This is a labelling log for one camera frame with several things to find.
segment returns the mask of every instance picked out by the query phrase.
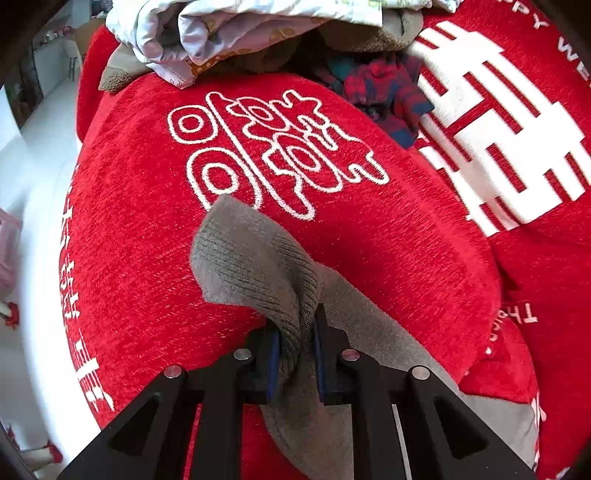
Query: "pile of clothes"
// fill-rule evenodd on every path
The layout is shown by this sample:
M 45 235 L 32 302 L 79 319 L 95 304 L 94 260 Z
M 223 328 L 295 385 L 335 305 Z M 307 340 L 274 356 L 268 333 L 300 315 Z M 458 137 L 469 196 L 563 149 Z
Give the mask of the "pile of clothes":
M 178 88 L 202 76 L 288 71 L 331 88 L 397 143 L 412 146 L 433 105 L 421 63 L 402 51 L 421 9 L 462 0 L 115 0 L 106 25 L 121 43 L 99 89 L 116 93 L 151 71 Z

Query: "metal screw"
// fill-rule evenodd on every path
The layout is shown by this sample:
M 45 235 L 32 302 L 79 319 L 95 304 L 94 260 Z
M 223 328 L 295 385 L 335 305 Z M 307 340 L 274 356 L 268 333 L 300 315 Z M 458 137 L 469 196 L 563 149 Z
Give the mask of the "metal screw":
M 348 362 L 355 362 L 359 360 L 359 352 L 353 348 L 347 348 L 347 350 L 343 350 L 340 354 L 343 357 L 343 360 L 347 360 Z
M 177 378 L 181 373 L 183 369 L 180 365 L 169 365 L 164 369 L 164 376 L 167 378 Z
M 413 368 L 413 377 L 417 380 L 426 380 L 431 376 L 431 372 L 425 367 Z
M 234 352 L 236 360 L 248 360 L 250 357 L 252 357 L 252 352 L 248 348 L 239 348 Z

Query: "black gripper frame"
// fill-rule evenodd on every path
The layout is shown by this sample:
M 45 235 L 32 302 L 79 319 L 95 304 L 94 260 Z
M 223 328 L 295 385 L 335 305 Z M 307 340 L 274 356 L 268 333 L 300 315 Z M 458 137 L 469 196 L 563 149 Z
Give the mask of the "black gripper frame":
M 244 359 L 165 369 L 65 468 L 59 480 L 182 480 L 197 407 L 190 480 L 239 480 L 242 405 L 265 404 L 277 386 L 279 331 L 253 330 Z
M 239 480 L 242 405 L 277 388 L 280 336 L 272 322 L 210 367 L 160 375 L 80 453 L 58 480 Z M 314 319 L 320 401 L 351 405 L 355 480 L 535 480 L 472 410 L 427 368 L 387 368 Z M 201 405 L 193 452 L 190 439 Z M 589 452 L 565 480 L 587 480 Z
M 314 320 L 318 392 L 324 405 L 351 405 L 355 480 L 536 479 L 429 369 L 384 367 L 356 350 L 343 355 L 350 348 L 320 305 Z

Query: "red blanket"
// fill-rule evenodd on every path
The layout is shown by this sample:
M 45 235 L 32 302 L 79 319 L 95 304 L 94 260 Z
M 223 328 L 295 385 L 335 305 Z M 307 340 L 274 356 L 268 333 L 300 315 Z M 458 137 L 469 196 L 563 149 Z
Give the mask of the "red blanket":
M 104 31 L 95 37 L 80 84 L 85 146 L 61 273 L 74 363 L 89 369 L 81 383 L 101 426 L 168 363 L 211 363 L 260 322 L 204 304 L 187 263 L 215 192 L 238 184 L 238 197 L 399 319 L 463 391 L 532 403 L 540 418 L 541 404 L 540 478 L 571 464 L 591 435 L 587 74 L 530 4 L 470 0 L 426 26 L 413 48 L 427 63 L 421 87 L 436 106 L 417 144 L 428 162 L 293 77 L 179 92 L 151 74 L 103 98 L 96 87 L 115 42 Z M 290 89 L 303 98 L 285 96 Z M 306 97 L 322 103 L 330 125 Z M 282 132 L 281 118 L 299 130 Z M 308 139 L 313 154 L 342 174 L 315 170 L 319 157 L 302 144 L 307 128 L 317 135 Z M 262 161 L 274 133 L 295 158 L 282 168 L 291 174 Z M 309 180 L 301 191 L 295 177 Z M 297 476 L 256 410 L 245 437 L 245 478 L 277 469 Z

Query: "white cloth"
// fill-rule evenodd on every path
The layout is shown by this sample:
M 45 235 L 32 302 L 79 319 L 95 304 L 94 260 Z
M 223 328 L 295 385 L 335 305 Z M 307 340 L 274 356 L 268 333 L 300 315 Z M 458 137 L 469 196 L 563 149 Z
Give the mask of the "white cloth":
M 180 88 L 232 55 L 260 51 L 328 20 L 382 25 L 368 0 L 114 0 L 106 25 Z
M 462 2 L 463 0 L 382 0 L 382 6 L 384 8 L 410 8 L 412 10 L 437 7 L 454 14 Z

